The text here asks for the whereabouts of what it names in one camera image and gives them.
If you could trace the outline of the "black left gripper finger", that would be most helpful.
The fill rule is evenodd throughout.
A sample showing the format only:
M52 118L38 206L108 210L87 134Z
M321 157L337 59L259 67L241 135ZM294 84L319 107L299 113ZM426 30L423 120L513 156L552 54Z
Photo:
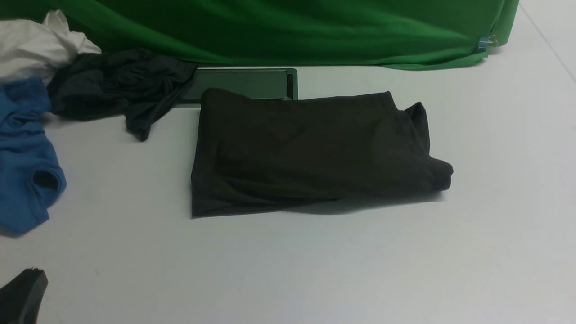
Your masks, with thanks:
M49 281L44 270L28 268L0 290L2 324L35 324Z

